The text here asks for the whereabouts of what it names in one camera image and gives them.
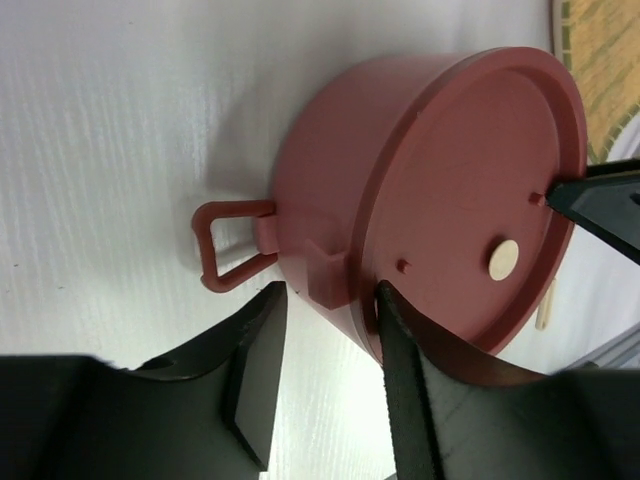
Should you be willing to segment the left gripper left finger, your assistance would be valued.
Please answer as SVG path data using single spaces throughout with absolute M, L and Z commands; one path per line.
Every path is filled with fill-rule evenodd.
M 268 468 L 287 288 L 139 368 L 84 355 L 1 360 L 5 479 L 256 479 Z

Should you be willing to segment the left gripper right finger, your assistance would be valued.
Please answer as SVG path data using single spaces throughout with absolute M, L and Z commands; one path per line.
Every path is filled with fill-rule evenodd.
M 384 386 L 401 479 L 635 479 L 639 374 L 540 374 L 489 355 L 376 290 Z

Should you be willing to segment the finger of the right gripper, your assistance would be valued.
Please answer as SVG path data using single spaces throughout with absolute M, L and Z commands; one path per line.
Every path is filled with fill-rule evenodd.
M 639 161 L 590 165 L 577 180 L 558 182 L 546 204 L 634 263 L 639 261 Z

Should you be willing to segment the dark red lid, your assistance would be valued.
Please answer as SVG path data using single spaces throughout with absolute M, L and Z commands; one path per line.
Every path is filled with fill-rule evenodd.
M 583 107 L 570 73 L 534 48 L 429 59 L 427 70 L 363 194 L 354 308 L 374 355 L 382 280 L 494 354 L 527 322 L 566 251 L 572 223 L 545 196 L 585 172 Z

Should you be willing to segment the pink steel-lined pot with handles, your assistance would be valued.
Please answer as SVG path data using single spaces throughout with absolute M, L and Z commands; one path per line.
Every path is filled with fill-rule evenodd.
M 359 63 L 302 109 L 283 140 L 266 200 L 213 201 L 193 215 L 202 281 L 230 291 L 271 265 L 321 316 L 375 359 L 354 306 L 363 194 L 427 62 L 476 53 L 393 55 Z

